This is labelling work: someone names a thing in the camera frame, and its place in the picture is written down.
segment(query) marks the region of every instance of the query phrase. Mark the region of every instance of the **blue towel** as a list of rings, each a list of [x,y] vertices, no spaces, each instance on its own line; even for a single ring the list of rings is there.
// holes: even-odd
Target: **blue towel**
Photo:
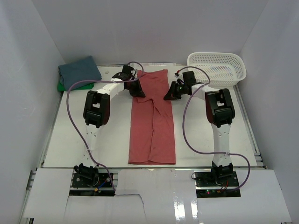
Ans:
[[[64,85],[66,90],[69,90],[71,85],[78,81],[102,79],[102,75],[92,56],[88,56],[70,64],[59,65],[58,69],[61,76],[60,83]],[[89,83],[91,82],[79,83],[73,88],[76,89]]]

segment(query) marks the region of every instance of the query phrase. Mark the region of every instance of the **perforated basket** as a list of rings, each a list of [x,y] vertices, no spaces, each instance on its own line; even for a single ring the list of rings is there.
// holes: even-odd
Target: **perforated basket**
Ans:
[[[209,75],[212,86],[233,86],[246,77],[244,62],[235,54],[195,52],[188,56],[187,65],[204,70]],[[203,83],[208,81],[200,70],[193,68],[188,70],[194,71],[198,81]]]

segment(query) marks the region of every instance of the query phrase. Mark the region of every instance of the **red pants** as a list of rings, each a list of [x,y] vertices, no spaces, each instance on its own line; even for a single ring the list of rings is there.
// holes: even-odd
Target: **red pants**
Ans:
[[[163,100],[169,90],[167,73],[168,70],[145,72],[140,79],[146,97],[133,98],[128,161],[131,164],[176,163],[171,101]]]

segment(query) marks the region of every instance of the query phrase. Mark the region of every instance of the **purple cable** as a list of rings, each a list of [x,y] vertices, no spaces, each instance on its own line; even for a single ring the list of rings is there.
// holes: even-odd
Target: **purple cable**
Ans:
[[[185,133],[185,118],[186,118],[186,112],[187,112],[188,105],[189,105],[189,103],[190,103],[192,97],[193,97],[193,96],[194,96],[194,95],[195,95],[195,94],[196,94],[202,87],[204,87],[205,85],[208,85],[208,84],[211,83],[211,79],[210,79],[210,77],[209,77],[209,76],[208,76],[202,69],[200,69],[200,68],[193,67],[193,66],[186,66],[186,67],[180,69],[178,72],[180,72],[180,71],[183,70],[183,69],[190,68],[190,67],[191,67],[191,68],[195,68],[195,69],[199,69],[200,71],[202,71],[202,72],[206,75],[206,77],[208,78],[208,82],[207,82],[206,84],[202,84],[199,88],[197,88],[197,89],[191,94],[191,96],[189,97],[189,99],[188,99],[188,101],[187,101],[187,103],[186,103],[186,107],[185,107],[185,109],[184,109],[184,113],[183,113],[183,124],[182,124],[184,140],[185,140],[187,146],[188,146],[192,151],[194,151],[194,152],[196,152],[196,153],[199,153],[199,154],[202,154],[202,155],[228,154],[228,155],[237,155],[237,156],[240,156],[240,157],[244,158],[244,159],[246,160],[247,164],[248,164],[248,173],[247,173],[247,176],[246,176],[244,182],[243,182],[239,187],[234,188],[234,189],[230,189],[230,191],[238,190],[238,189],[240,189],[240,188],[247,182],[247,180],[248,180],[248,178],[249,178],[249,175],[250,175],[250,163],[249,163],[249,160],[248,160],[244,155],[242,155],[242,154],[238,154],[238,153],[226,153],[226,152],[210,152],[210,153],[200,152],[200,151],[197,151],[196,149],[194,149],[194,148],[190,145],[190,143],[188,142],[188,140],[187,140],[186,133]]]
[[[113,184],[112,177],[111,177],[111,175],[110,175],[109,169],[108,169],[104,164],[101,164],[101,163],[97,162],[97,161],[94,159],[94,157],[93,157],[91,151],[89,150],[89,146],[88,146],[88,144],[87,144],[85,138],[83,137],[82,133],[79,131],[79,129],[78,129],[78,127],[76,126],[76,124],[75,124],[73,118],[71,117],[70,105],[69,105],[69,97],[70,97],[70,92],[71,92],[71,90],[72,90],[77,84],[79,84],[79,83],[87,83],[87,82],[88,82],[88,83],[131,83],[131,82],[135,82],[135,81],[137,81],[137,80],[140,79],[142,76],[144,76],[144,73],[143,73],[143,72],[144,72],[144,68],[143,68],[143,66],[142,66],[140,63],[138,63],[138,62],[129,62],[128,64],[131,64],[131,63],[136,63],[136,64],[138,64],[138,65],[141,66],[142,73],[141,73],[141,75],[140,75],[137,79],[134,79],[134,80],[127,80],[127,81],[115,81],[115,82],[113,82],[113,81],[99,81],[99,80],[83,80],[83,81],[79,81],[79,82],[76,82],[76,83],[74,83],[73,85],[71,85],[71,87],[69,88],[69,90],[67,91],[67,94],[66,94],[66,110],[67,110],[67,114],[68,114],[68,116],[69,116],[69,118],[70,118],[70,121],[71,121],[71,123],[73,124],[73,126],[74,126],[74,128],[76,129],[76,131],[77,131],[77,133],[79,134],[79,136],[81,137],[82,141],[84,142],[84,144],[85,144],[85,146],[86,146],[86,149],[87,149],[87,151],[88,151],[88,154],[89,154],[91,160],[92,160],[95,164],[97,164],[97,165],[103,167],[103,168],[108,172],[108,175],[109,175],[109,178],[111,179],[111,184],[112,184],[112,188],[113,188],[114,192],[115,192],[115,187],[114,187],[114,184]]]

